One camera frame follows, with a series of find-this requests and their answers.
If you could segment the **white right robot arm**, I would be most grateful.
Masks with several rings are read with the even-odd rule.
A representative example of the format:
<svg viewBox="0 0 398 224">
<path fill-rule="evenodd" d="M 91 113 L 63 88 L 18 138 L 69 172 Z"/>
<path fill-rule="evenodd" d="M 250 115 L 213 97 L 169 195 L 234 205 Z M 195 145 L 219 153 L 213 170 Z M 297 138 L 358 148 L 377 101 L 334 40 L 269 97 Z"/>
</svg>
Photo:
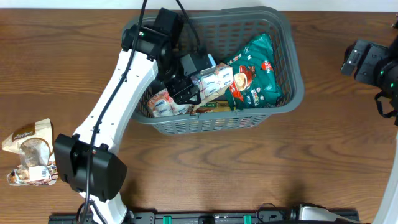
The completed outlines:
<svg viewBox="0 0 398 224">
<path fill-rule="evenodd" d="M 377 111 L 383 118 L 397 118 L 397 39 L 388 47 L 358 39 L 345 52 L 340 73 L 358 82 L 378 87 L 374 97 Z M 357 223 L 347 215 L 326 208 L 301 204 L 290 211 L 292 223 Z M 394 158 L 389 181 L 374 223 L 397 223 L 397 158 Z"/>
</svg>

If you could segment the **San Remo spaghetti packet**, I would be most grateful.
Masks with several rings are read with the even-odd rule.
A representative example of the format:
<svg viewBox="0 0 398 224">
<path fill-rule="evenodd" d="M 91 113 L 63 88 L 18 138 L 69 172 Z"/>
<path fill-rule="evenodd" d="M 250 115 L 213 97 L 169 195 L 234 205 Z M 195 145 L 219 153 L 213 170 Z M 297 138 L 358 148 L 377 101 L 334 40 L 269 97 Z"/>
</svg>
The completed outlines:
<svg viewBox="0 0 398 224">
<path fill-rule="evenodd" d="M 216 113 L 230 111 L 231 108 L 227 101 L 209 101 L 195 110 L 196 113 Z"/>
</svg>

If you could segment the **green Nescafe coffee bag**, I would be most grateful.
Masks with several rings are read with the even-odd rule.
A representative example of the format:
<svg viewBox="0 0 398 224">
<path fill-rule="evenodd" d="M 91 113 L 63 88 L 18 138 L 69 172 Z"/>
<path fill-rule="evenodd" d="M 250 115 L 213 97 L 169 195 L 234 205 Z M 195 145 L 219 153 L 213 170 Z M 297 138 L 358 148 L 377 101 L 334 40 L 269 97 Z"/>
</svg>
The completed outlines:
<svg viewBox="0 0 398 224">
<path fill-rule="evenodd" d="M 283 97 L 275 79 L 269 34 L 256 36 L 224 63 L 233 69 L 233 83 L 225 91 L 231 110 L 272 108 Z"/>
</svg>

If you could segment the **beige snack bag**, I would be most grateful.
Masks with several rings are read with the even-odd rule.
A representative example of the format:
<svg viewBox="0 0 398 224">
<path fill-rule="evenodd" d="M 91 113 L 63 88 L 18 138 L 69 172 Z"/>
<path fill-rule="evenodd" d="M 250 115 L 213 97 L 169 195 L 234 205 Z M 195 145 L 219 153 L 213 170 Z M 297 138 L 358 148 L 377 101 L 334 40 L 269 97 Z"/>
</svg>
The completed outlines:
<svg viewBox="0 0 398 224">
<path fill-rule="evenodd" d="M 50 119 L 27 124 L 2 142 L 2 150 L 19 155 L 21 164 L 7 175 L 11 186 L 53 185 L 58 170 L 53 151 L 53 128 Z"/>
<path fill-rule="evenodd" d="M 225 96 L 225 91 L 228 89 L 228 87 L 224 87 L 220 90 L 218 90 L 216 93 L 212 94 L 211 96 L 207 96 L 204 100 L 201 101 L 201 103 L 199 105 L 195 105 L 192 109 L 192 111 L 190 112 L 190 114 L 197 114 L 195 112 L 195 110 L 197 108 L 199 108 L 200 106 L 204 105 L 205 103 L 209 102 L 209 101 L 227 101 L 226 96 Z"/>
</svg>

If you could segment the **colourful tissue pack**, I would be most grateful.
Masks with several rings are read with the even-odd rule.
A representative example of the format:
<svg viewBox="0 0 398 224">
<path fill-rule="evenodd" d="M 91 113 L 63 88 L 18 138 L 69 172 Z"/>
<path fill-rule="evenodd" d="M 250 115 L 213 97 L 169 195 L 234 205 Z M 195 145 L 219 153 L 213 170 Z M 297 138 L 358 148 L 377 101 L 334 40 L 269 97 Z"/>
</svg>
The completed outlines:
<svg viewBox="0 0 398 224">
<path fill-rule="evenodd" d="M 225 63 L 216 66 L 214 73 L 207 75 L 196 75 L 191 77 L 193 84 L 199 88 L 201 101 L 211 96 L 218 90 L 228 87 L 233 83 L 233 68 Z M 166 117 L 190 113 L 193 104 L 176 104 L 166 89 L 158 92 L 148 102 L 147 107 L 152 116 Z"/>
</svg>

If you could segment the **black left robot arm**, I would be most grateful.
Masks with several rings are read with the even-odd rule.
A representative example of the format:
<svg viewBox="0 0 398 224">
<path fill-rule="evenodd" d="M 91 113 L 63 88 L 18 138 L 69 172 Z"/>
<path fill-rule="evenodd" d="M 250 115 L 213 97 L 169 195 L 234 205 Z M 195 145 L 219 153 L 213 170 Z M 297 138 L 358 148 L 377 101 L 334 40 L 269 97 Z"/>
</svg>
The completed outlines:
<svg viewBox="0 0 398 224">
<path fill-rule="evenodd" d="M 138 22 L 126 29 L 116 68 L 97 104 L 73 135 L 57 136 L 53 148 L 59 177 L 85 198 L 77 223 L 84 223 L 88 215 L 100 223 L 126 220 L 120 190 L 127 167 L 118 151 L 136 106 L 154 80 L 165 85 L 176 104 L 201 103 L 192 76 L 212 72 L 215 62 L 201 47 L 183 56 L 176 53 L 189 23 L 185 11 L 161 9 L 152 25 Z"/>
</svg>

